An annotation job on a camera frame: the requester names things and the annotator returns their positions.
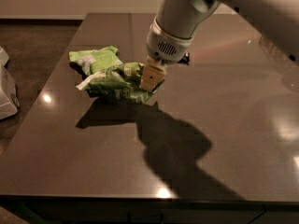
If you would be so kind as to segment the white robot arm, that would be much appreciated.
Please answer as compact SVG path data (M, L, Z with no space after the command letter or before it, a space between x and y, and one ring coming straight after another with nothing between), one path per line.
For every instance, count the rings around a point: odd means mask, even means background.
M253 26L271 55L299 64L299 0L163 0L146 40L142 90L153 91L161 84L165 67L186 56L200 24L220 6Z

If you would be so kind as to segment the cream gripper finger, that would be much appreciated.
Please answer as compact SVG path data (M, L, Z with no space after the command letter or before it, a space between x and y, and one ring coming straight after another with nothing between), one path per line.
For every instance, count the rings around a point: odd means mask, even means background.
M153 91L165 78L166 65L161 60L148 57L143 68L139 88Z

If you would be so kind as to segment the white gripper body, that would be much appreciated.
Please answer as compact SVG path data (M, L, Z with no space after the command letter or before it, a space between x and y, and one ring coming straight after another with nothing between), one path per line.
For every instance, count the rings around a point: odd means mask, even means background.
M177 63L185 55L194 38L194 28L187 23L166 26L155 17L146 40L148 55L153 60Z

